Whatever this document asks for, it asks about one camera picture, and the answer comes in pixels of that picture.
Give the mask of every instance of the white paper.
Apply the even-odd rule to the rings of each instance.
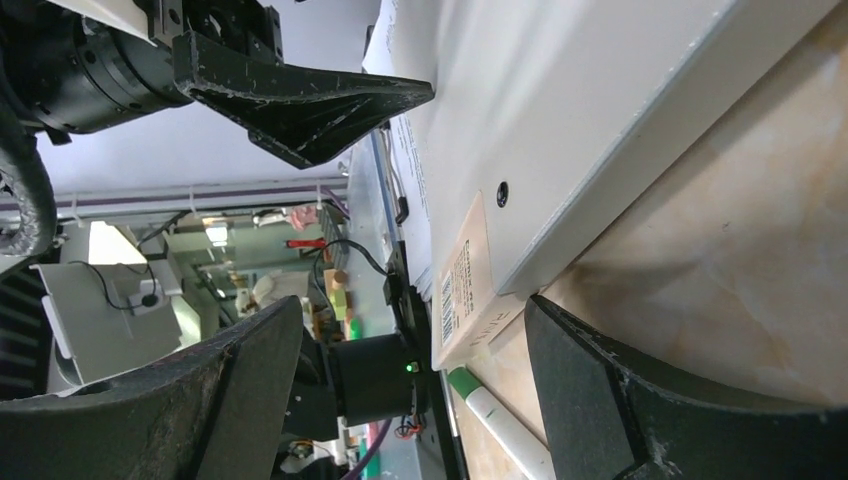
[[[397,0],[383,0],[380,16],[374,26],[371,42],[362,62],[368,73],[394,75],[392,63],[392,41],[394,38]],[[406,241],[409,279],[419,293],[432,290],[432,276],[429,273],[432,263],[430,239],[430,210],[427,204],[427,189],[424,185],[424,173],[409,118],[398,115],[389,121],[391,125],[392,165],[403,184],[403,190],[409,203],[409,218],[401,225],[403,239]]]

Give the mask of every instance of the wooden table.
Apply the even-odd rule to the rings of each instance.
[[[703,377],[813,404],[848,403],[846,119],[843,4],[545,296]],[[545,439],[523,318],[469,368]],[[456,400],[472,478],[521,478]]]

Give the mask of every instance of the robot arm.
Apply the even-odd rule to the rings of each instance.
[[[426,82],[286,65],[279,15],[256,0],[55,3],[76,11],[0,1],[0,175],[21,209],[0,254],[37,255],[55,234],[36,133],[65,144],[198,101],[255,145],[309,168],[434,95]]]

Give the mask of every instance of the white plastic part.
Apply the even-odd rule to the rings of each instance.
[[[197,217],[197,205],[194,204],[194,185],[188,187],[188,208],[191,214]]]
[[[42,299],[60,351],[71,358],[81,383],[91,383],[146,365],[180,346],[182,334],[172,308],[144,313],[116,310],[105,295],[122,306],[141,292],[146,273],[125,266],[98,265],[98,276],[85,265],[35,265],[50,297]]]
[[[50,0],[60,7],[123,30],[142,40],[147,37],[147,15],[132,0]]]
[[[323,205],[323,203],[321,203],[322,200],[323,200],[323,195],[321,194],[321,180],[320,179],[315,182],[315,196],[317,197],[317,199],[315,201],[318,202],[318,205],[317,205],[318,210],[323,210],[324,205]]]
[[[79,212],[77,211],[77,202],[79,201],[79,194],[74,194],[73,200],[71,200],[71,216],[74,217],[74,220],[77,221],[77,226],[80,228],[85,228],[85,221],[82,217],[79,216]]]
[[[144,297],[150,294],[156,296],[156,303],[147,307],[143,301]],[[138,293],[130,295],[127,303],[133,306],[132,314],[140,317],[159,308],[170,307],[171,297],[165,295],[165,292],[162,291],[162,285],[159,284],[158,280],[142,280],[138,286]]]
[[[44,307],[44,312],[47,314],[47,321],[50,323],[53,338],[56,339],[56,346],[59,347],[59,353],[63,357],[73,360],[71,347],[68,346],[68,335],[65,333],[62,322],[58,321],[59,315],[56,313],[56,304],[53,303],[53,298],[50,295],[41,297],[41,306]]]
[[[556,478],[551,452],[486,387],[471,392],[465,403],[528,479]]]

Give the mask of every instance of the cardboard box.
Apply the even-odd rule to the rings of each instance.
[[[499,296],[492,287],[492,259],[480,192],[460,228],[435,285],[433,368],[465,363],[524,311],[523,299]]]

